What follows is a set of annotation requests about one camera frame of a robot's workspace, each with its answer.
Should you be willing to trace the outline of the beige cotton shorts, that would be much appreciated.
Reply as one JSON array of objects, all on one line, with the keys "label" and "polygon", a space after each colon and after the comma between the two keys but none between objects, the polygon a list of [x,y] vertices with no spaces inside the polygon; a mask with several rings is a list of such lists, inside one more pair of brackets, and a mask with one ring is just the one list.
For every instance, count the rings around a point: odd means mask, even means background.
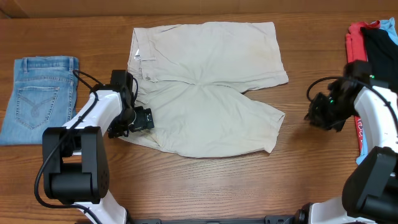
[{"label": "beige cotton shorts", "polygon": [[289,80],[272,22],[135,28],[127,67],[154,119],[127,142],[196,158],[275,148],[284,112],[245,95]]}]

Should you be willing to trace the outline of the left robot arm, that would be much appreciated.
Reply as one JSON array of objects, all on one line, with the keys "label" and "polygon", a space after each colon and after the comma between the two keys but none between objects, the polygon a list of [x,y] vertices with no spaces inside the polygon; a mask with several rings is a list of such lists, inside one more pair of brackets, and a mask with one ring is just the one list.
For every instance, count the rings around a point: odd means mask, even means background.
[{"label": "left robot arm", "polygon": [[127,137],[154,128],[152,111],[134,105],[138,82],[126,70],[113,70],[109,84],[97,82],[89,89],[88,102],[74,118],[44,131],[34,195],[44,207],[74,208],[92,223],[132,223],[109,191],[103,136]]}]

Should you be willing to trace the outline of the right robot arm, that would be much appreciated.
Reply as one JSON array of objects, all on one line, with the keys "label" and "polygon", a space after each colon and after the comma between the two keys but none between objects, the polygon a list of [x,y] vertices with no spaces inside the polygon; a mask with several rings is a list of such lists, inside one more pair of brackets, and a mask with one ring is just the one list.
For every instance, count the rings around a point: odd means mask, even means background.
[{"label": "right robot arm", "polygon": [[303,206],[291,222],[397,223],[397,95],[362,60],[347,63],[343,75],[330,80],[328,95],[309,99],[305,120],[341,131],[349,117],[359,116],[368,154],[346,180],[341,196]]}]

